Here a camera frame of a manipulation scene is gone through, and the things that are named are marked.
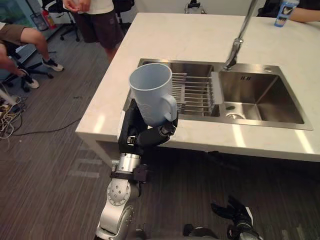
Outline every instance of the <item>white sneaker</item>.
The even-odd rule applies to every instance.
[[[40,87],[40,84],[37,80],[30,77],[29,73],[24,70],[20,69],[22,72],[25,73],[25,76],[22,76],[21,78],[25,81],[25,83],[32,89],[38,89]]]
[[[52,68],[53,70],[55,70],[57,72],[61,72],[61,71],[63,71],[65,69],[62,65],[60,65],[59,63],[56,63],[51,58],[49,59],[49,61],[45,61],[42,58],[42,64],[44,66],[46,66],[47,68]]]

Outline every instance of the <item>cable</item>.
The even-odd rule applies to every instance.
[[[5,86],[0,82],[0,87],[3,87],[5,92],[10,96],[11,94],[8,93],[7,89]],[[6,153],[10,150],[11,148],[11,142],[10,142],[10,137],[12,134],[17,131],[21,125],[22,125],[22,115],[21,113],[26,109],[25,97],[20,97],[20,96],[14,96],[15,97],[15,105],[10,105],[6,101],[4,101],[3,104],[0,105],[0,141],[1,140],[7,140],[7,148],[6,150],[2,150],[2,152]],[[18,108],[15,110],[19,110],[18,112],[13,111],[13,107],[18,106]],[[19,119],[21,119],[20,126],[18,128],[14,127],[14,123]]]
[[[20,125],[19,125],[16,129],[14,129],[14,131],[13,131],[14,133],[21,128],[22,122],[23,122],[23,121],[22,121],[22,115],[20,114]]]
[[[2,87],[3,87],[4,91],[6,92],[6,94],[10,96],[10,94],[8,93],[8,91],[7,91],[6,87],[5,87],[5,85],[4,85],[2,82],[0,82],[0,84],[2,85]]]
[[[75,124],[76,122],[79,122],[81,120],[81,118],[69,123],[68,125],[58,128],[58,129],[54,129],[54,130],[48,130],[48,131],[31,131],[31,132],[26,132],[26,133],[21,133],[21,134],[11,134],[12,136],[25,136],[25,135],[30,135],[30,134],[47,134],[47,133],[54,133],[54,132],[58,132],[61,131],[63,129],[66,129],[67,127],[70,127],[72,124]]]

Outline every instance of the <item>chrome faucet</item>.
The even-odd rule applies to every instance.
[[[244,42],[243,37],[247,30],[250,19],[252,17],[252,13],[254,12],[255,6],[257,5],[257,1],[258,0],[252,0],[250,3],[248,13],[246,14],[245,19],[243,21],[239,36],[233,41],[231,52],[223,66],[224,70],[227,70],[227,71],[231,70],[231,68],[237,63],[237,56],[241,48],[241,45]]]

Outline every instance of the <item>man's leg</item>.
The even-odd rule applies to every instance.
[[[26,27],[21,33],[21,42],[33,44],[45,61],[50,60],[46,38],[37,30]]]
[[[109,63],[111,63],[112,59],[114,59],[117,53],[118,48],[114,48],[114,49],[103,48],[103,49],[106,53]]]
[[[117,53],[119,43],[124,38],[124,34],[118,23],[115,11],[91,16],[96,36],[104,48],[109,63]]]
[[[6,46],[2,43],[0,43],[0,69],[5,69],[18,77],[21,77],[32,89],[37,89],[39,87],[39,83],[31,78],[25,70],[17,68],[14,61],[7,56]]]
[[[52,68],[57,72],[61,72],[64,67],[53,61],[48,52],[48,44],[46,38],[37,30],[26,27],[22,30],[20,40],[25,44],[33,44],[38,52],[42,55],[42,63],[48,68]]]
[[[19,68],[17,68],[14,61],[12,61],[7,56],[6,46],[2,43],[0,43],[0,69],[5,69],[5,70],[9,71],[10,73],[17,75],[19,77],[23,77],[26,75],[26,73],[21,71]]]

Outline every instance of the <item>double sink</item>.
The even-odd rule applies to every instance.
[[[172,95],[179,119],[312,130],[305,112],[278,66],[241,64],[224,71],[222,62],[141,59],[139,66],[171,68]],[[217,89],[212,72],[220,81]],[[220,91],[223,102],[216,104]],[[132,99],[131,93],[124,106]]]

